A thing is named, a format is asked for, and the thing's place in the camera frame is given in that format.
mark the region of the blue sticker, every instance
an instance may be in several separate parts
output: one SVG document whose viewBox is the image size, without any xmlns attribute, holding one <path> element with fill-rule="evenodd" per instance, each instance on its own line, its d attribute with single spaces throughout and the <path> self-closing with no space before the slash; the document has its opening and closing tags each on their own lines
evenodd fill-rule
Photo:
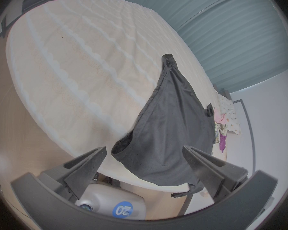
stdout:
<svg viewBox="0 0 288 230">
<path fill-rule="evenodd" d="M 133 206 L 130 202 L 128 201 L 123 201 L 118 203 L 113 211 L 112 215 L 117 218 L 126 218 L 130 216 L 133 212 Z"/>
</svg>

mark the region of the pillow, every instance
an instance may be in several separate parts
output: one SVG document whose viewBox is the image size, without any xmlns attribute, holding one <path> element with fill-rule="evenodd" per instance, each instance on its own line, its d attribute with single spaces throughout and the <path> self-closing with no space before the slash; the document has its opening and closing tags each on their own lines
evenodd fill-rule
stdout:
<svg viewBox="0 0 288 230">
<path fill-rule="evenodd" d="M 218 100 L 220 104 L 221 113 L 226 114 L 226 125 L 229 131 L 235 132 L 236 134 L 240 133 L 240 124 L 236 117 L 236 111 L 233 105 L 233 102 L 224 97 L 223 95 L 218 95 Z"/>
</svg>

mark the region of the bed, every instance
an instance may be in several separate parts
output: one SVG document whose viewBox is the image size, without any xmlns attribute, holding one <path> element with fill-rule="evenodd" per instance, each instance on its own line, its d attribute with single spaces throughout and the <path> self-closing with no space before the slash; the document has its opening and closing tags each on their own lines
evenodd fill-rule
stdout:
<svg viewBox="0 0 288 230">
<path fill-rule="evenodd" d="M 15 89 L 35 122 L 76 157 L 106 146 L 98 172 L 134 186 L 186 192 L 139 179 L 111 156 L 151 96 L 161 56 L 172 54 L 206 108 L 219 103 L 199 61 L 153 10 L 123 0 L 55 0 L 13 25 L 6 57 Z M 213 155 L 226 160 L 218 144 Z"/>
</svg>

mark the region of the white wall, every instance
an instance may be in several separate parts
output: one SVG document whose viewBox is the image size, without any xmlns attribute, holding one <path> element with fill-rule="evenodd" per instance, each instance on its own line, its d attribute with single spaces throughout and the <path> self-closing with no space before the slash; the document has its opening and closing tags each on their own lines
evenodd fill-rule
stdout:
<svg viewBox="0 0 288 230">
<path fill-rule="evenodd" d="M 255 229 L 288 188 L 288 70 L 254 86 L 231 93 L 242 99 L 253 129 L 256 170 L 278 179 L 275 200 L 248 229 Z"/>
</svg>

